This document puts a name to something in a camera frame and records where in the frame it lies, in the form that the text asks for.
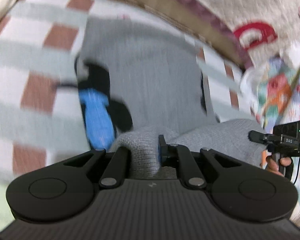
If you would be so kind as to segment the person right hand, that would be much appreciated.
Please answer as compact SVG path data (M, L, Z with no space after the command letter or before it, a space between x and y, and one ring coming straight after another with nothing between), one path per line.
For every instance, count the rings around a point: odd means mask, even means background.
M266 157L266 170L273 173L277 174L279 176L283 176L283 174L279 171L279 165L278 163L269 155ZM292 160L289 157L281 158L280 159L280 164L284 167L289 166L292 163Z

